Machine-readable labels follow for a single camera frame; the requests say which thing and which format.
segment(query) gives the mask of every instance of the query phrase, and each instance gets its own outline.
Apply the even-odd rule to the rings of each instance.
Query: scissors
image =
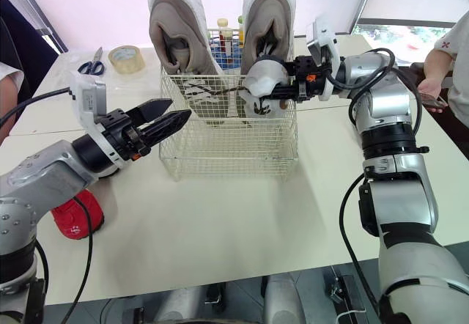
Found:
[[[95,57],[91,62],[85,62],[78,68],[79,73],[86,75],[102,75],[104,73],[104,64],[100,61],[101,55],[103,55],[103,47],[100,47],[96,53]]]

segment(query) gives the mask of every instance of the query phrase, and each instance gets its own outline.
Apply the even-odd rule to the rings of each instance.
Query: window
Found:
[[[423,62],[435,42],[450,28],[358,24],[353,34],[362,34],[372,48],[389,48],[399,65]]]

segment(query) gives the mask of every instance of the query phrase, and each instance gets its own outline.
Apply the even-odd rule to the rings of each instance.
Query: person's arm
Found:
[[[433,98],[438,98],[441,92],[441,83],[449,71],[453,58],[451,55],[438,49],[431,50],[425,59],[425,79],[418,85],[418,91]],[[441,113],[442,109],[428,108],[428,110]]]
[[[426,78],[433,78],[440,84],[448,74],[453,58],[451,55],[438,49],[433,49],[428,53],[425,59],[424,72]]]
[[[18,88],[16,83],[9,77],[5,76],[0,80],[0,117],[3,117],[8,111],[16,107],[18,102]],[[15,124],[15,115],[10,117],[8,121],[0,129],[0,144],[5,137],[8,136],[10,130]]]

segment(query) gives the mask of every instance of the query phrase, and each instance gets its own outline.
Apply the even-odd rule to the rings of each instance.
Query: bottle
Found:
[[[231,64],[233,63],[233,31],[227,28],[221,33],[225,42],[226,62]]]
[[[243,25],[243,16],[237,18],[237,22],[240,24],[240,48],[244,46],[244,25]]]
[[[225,18],[219,18],[217,20],[217,25],[218,25],[218,29],[219,29],[218,33],[220,37],[220,50],[221,50],[221,53],[224,53],[225,52],[225,39],[223,36],[223,31],[225,31],[228,26],[228,20]]]

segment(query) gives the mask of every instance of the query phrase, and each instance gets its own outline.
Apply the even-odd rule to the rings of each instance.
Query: blue scissors handle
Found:
[[[99,60],[96,62],[85,62],[78,68],[78,72],[86,75],[99,76],[104,73],[104,64]]]

